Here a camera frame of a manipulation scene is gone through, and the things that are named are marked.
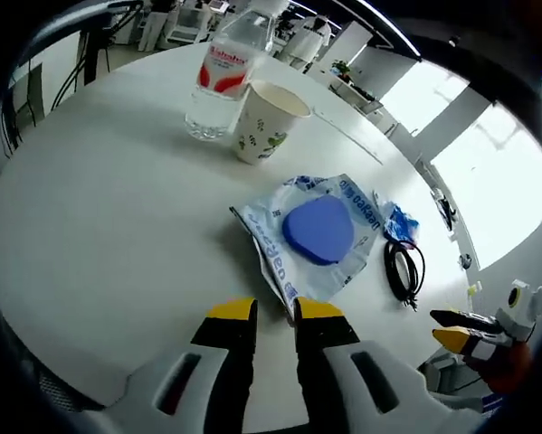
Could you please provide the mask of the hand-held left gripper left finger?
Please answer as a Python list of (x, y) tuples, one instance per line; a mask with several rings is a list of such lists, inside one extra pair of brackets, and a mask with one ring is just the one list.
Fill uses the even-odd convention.
[(253, 381), (258, 304), (214, 306), (189, 344), (127, 379), (109, 407), (78, 415), (80, 433), (240, 433)]

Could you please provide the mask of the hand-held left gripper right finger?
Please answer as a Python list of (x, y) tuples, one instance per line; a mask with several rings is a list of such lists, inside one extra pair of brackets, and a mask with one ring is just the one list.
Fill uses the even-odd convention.
[(298, 380), (312, 433), (473, 433), (481, 415), (429, 393), (412, 366), (362, 341), (329, 303), (294, 301)]

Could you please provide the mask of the person's right hand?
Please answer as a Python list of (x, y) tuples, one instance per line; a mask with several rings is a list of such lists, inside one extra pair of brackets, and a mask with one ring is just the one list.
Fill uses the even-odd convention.
[(499, 357), (493, 356), (488, 361), (475, 363), (474, 370), (492, 392), (509, 394), (523, 382), (531, 364), (528, 344), (516, 342)]

